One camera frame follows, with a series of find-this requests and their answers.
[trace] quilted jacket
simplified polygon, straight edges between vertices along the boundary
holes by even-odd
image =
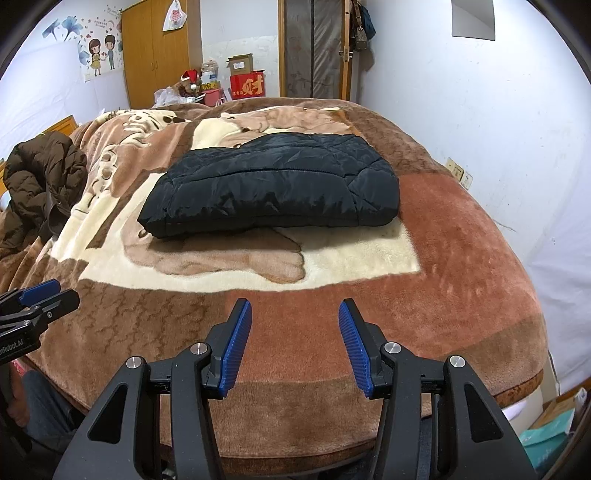
[[[392,167],[356,135],[277,133],[187,153],[139,215],[157,238],[253,227],[379,226],[398,214]]]
[[[43,241],[58,235],[82,196],[87,176],[86,155],[61,132],[14,147],[4,169],[12,198],[0,231],[0,258],[23,248],[31,231]]]

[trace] black jacket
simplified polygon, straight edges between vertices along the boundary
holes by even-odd
[[[398,214],[392,167],[356,135],[279,133],[193,150],[156,183],[138,222],[163,238],[256,226],[379,226]]]

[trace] santa hat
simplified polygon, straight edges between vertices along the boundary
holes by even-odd
[[[199,74],[197,70],[187,70],[181,76],[181,82],[186,82],[187,80],[191,80],[191,90],[197,90],[197,79],[199,78]]]

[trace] bed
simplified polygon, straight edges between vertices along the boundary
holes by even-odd
[[[189,149],[281,131],[363,136],[400,179],[399,217],[172,241],[138,224],[157,179]],[[337,324],[347,297],[415,354],[464,356],[502,407],[541,383],[545,324],[522,265],[451,174],[378,114],[341,100],[261,98],[106,113],[72,138],[89,158],[84,196],[59,238],[0,260],[0,291],[58,278],[79,292],[79,310],[51,324],[29,361],[82,408],[129,356],[174,356],[238,297],[252,303],[251,335],[236,387],[211,405],[228,473],[310,471],[371,448],[381,403],[353,379]]]

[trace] blue flower sticker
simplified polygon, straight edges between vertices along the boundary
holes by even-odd
[[[54,30],[59,26],[60,26],[60,20],[57,19],[55,22],[53,22],[51,25],[49,25],[49,27],[47,27],[41,35],[43,35],[43,38],[47,38],[51,34],[51,35],[53,35],[53,38],[55,38],[57,41],[57,37],[56,37]]]
[[[82,43],[78,42],[78,60],[82,65],[88,65],[90,54],[84,49]]]
[[[66,18],[61,23],[61,26],[64,27],[68,31],[66,38],[64,38],[64,41],[66,41],[68,39],[68,37],[70,36],[70,34],[72,32],[74,32],[76,35],[80,35],[80,32],[82,30],[82,25],[80,25],[79,23],[76,23],[76,17]]]

